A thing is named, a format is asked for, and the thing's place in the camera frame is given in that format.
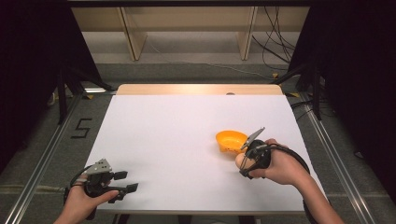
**white table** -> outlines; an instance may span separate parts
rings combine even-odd
[[[234,154],[221,153],[216,133],[274,137],[312,168],[284,95],[115,95],[87,165],[106,158],[128,177],[113,186],[139,183],[123,201],[98,209],[123,214],[264,215],[302,212],[291,186],[242,177]]]

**person's left hand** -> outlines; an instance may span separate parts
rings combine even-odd
[[[118,190],[111,190],[96,198],[91,198],[85,193],[82,185],[74,186],[70,189],[64,210],[54,223],[80,223],[90,215],[95,207],[108,202],[118,194]]]

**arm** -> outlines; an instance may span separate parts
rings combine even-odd
[[[275,139],[269,139],[265,143],[277,144]],[[235,162],[238,167],[241,166],[244,156],[239,154],[236,157]],[[252,163],[254,161],[247,161],[245,167],[249,167]],[[328,203],[315,179],[287,153],[273,150],[270,166],[267,169],[250,171],[249,175],[255,178],[266,177],[281,185],[293,185],[303,196],[309,211],[318,223],[344,223]]]
[[[93,209],[101,203],[105,203],[118,195],[117,190],[111,190],[96,198],[88,196],[82,186],[74,186],[70,189],[69,196],[64,205],[64,210],[54,224],[77,224],[82,222]]]

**metal rail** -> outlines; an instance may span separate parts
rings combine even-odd
[[[309,100],[306,93],[301,93],[301,96],[304,101]],[[338,178],[340,179],[341,184],[346,191],[346,195],[352,203],[352,206],[355,209],[359,220],[361,221],[361,223],[375,223],[373,214],[370,212],[366,201],[361,197],[358,188],[353,182],[347,168],[341,160],[341,157],[338,155],[338,152],[335,149],[334,144],[332,143],[332,139],[327,134],[322,122],[316,119],[315,115],[311,112],[311,108],[309,105],[305,106],[305,110],[308,113],[308,116],[318,134],[318,137],[323,144],[330,161],[332,162],[334,171],[337,173]]]
[[[58,127],[56,128],[55,133],[49,140],[49,143],[46,149],[44,150],[43,155],[40,158],[40,161],[38,162],[32,175],[30,176],[29,180],[24,186],[24,189],[22,190],[20,197],[11,208],[6,221],[7,224],[20,223],[30,201],[32,201],[32,198],[35,194],[35,189],[38,186],[39,182],[41,181],[43,174],[47,170],[47,167],[50,164],[55,149],[59,145],[62,136],[64,135],[64,131],[68,126],[70,118],[75,108],[77,107],[80,99],[81,99],[80,95],[75,95],[73,97],[73,100],[68,109],[69,113],[67,114],[64,121],[61,124],[59,124]]]

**person's right hand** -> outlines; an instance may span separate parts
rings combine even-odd
[[[265,144],[272,145],[278,142],[271,138]],[[271,163],[266,169],[256,169],[249,172],[255,178],[266,177],[281,185],[296,186],[299,180],[310,178],[310,174],[305,168],[286,152],[275,150],[271,151]]]

